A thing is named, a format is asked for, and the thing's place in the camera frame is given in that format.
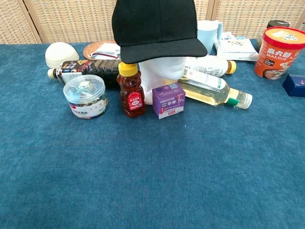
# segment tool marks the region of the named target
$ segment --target light blue mug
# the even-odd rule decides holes
[[[211,54],[214,40],[221,39],[224,29],[224,24],[219,21],[198,21],[198,39],[204,44],[208,54]]]

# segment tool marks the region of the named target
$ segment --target orange instant noodle cup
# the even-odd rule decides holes
[[[254,71],[263,78],[277,80],[305,47],[305,32],[287,27],[271,27],[264,32]]]

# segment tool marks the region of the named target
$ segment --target dark jar lid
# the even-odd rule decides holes
[[[289,27],[290,24],[286,21],[272,20],[272,21],[268,22],[267,29],[270,27],[275,27],[275,26]]]

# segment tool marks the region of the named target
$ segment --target blue box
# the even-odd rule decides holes
[[[305,97],[305,75],[288,75],[283,83],[289,96]]]

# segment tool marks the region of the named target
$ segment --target cap brim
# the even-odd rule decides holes
[[[206,55],[205,46],[197,38],[121,47],[121,60],[124,63],[139,63],[160,57]]]

